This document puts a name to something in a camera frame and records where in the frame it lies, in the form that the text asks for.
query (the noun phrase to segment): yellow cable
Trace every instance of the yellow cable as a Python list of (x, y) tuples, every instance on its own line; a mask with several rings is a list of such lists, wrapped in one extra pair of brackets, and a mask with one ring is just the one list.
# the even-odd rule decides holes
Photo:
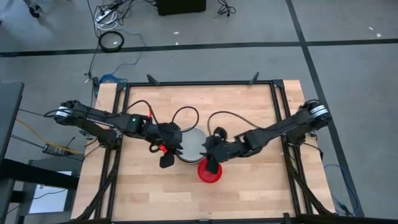
[(65, 151), (68, 151), (68, 152), (73, 153), (73, 154), (82, 154), (82, 153), (80, 153), (80, 152), (77, 152), (77, 151), (68, 149), (67, 147), (59, 146), (59, 145), (57, 145), (57, 144), (52, 144), (51, 142), (48, 142), (48, 141), (45, 140), (41, 135), (39, 135), (39, 134), (37, 133), (36, 130), (34, 130), (32, 127), (30, 127), (27, 123), (25, 123), (25, 122), (23, 122), (23, 121), (21, 121), (21, 120), (19, 120), (19, 119), (16, 119), (16, 120), (17, 120), (18, 122), (20, 122), (21, 124), (23, 124), (24, 126), (26, 126), (27, 128), (29, 128), (29, 130), (32, 131), (33, 134), (35, 134), (40, 140), (42, 140), (42, 141), (45, 142), (46, 144), (48, 144), (48, 145), (50, 145), (50, 146), (53, 146), (53, 147), (57, 147), (57, 148), (63, 149), (63, 150), (65, 150)]

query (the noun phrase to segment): black box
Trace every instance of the black box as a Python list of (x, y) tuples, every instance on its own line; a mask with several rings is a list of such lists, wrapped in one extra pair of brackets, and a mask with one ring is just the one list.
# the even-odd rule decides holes
[(160, 16), (206, 10), (206, 0), (156, 0), (157, 12)]

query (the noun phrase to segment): red clip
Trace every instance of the red clip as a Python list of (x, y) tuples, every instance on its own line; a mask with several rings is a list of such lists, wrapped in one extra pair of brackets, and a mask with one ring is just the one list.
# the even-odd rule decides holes
[(167, 149), (164, 147), (164, 145), (159, 145), (159, 149), (162, 150), (163, 153), (167, 152)]

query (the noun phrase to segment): power strip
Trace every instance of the power strip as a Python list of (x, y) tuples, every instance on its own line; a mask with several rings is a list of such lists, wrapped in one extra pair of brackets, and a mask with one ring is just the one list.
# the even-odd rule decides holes
[(95, 19), (95, 21), (97, 22), (101, 22), (101, 20), (103, 20), (106, 16), (108, 16), (109, 14), (111, 14), (111, 12), (113, 12), (113, 9), (107, 9), (103, 15), (98, 16), (98, 18)]

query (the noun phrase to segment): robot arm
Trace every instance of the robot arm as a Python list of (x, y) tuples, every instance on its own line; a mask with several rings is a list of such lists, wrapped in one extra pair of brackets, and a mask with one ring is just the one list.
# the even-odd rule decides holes
[(318, 130), (331, 121), (329, 111), (317, 100), (305, 102), (293, 116), (267, 128), (256, 128), (234, 137), (233, 142), (226, 140), (223, 128), (216, 128), (213, 135), (207, 137), (204, 156), (208, 159), (206, 170), (216, 174), (218, 164), (235, 157), (250, 157), (262, 151), (268, 142), (279, 136), (285, 136), (288, 143), (301, 145), (305, 133)]
[[(150, 152), (162, 150), (165, 154), (160, 158), (160, 166), (166, 168), (174, 164), (174, 154), (181, 154), (181, 129), (175, 123), (153, 124), (151, 116), (140, 114), (118, 113), (90, 108), (77, 100), (61, 103), (54, 116), (58, 124), (77, 126), (96, 136), (101, 146), (107, 148), (120, 147), (122, 135), (130, 138), (143, 139), (150, 143)], [(97, 124), (109, 126), (103, 129)]]

